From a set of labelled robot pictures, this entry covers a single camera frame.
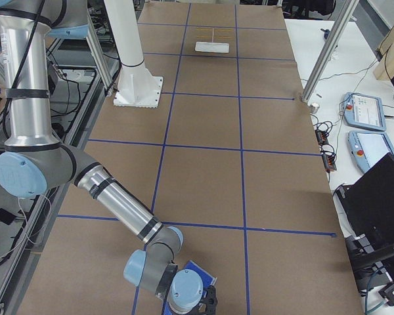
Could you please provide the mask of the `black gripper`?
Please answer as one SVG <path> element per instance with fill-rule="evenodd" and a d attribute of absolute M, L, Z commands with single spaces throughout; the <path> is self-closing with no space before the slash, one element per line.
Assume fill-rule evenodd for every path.
<path fill-rule="evenodd" d="M 217 290 L 214 285 L 209 285 L 204 289 L 204 296 L 197 306 L 197 314 L 216 315 L 217 304 Z"/>

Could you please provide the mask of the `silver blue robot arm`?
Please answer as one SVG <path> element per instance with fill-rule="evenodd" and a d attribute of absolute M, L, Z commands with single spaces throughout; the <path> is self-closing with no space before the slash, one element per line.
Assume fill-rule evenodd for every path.
<path fill-rule="evenodd" d="M 83 39 L 89 33 L 86 1 L 0 1 L 0 38 L 11 134 L 0 155 L 0 185 L 32 198 L 72 183 L 111 211 L 146 244 L 123 275 L 152 292 L 172 314 L 214 314 L 216 289 L 202 268 L 179 270 L 178 228 L 165 226 L 89 154 L 53 135 L 45 37 Z"/>

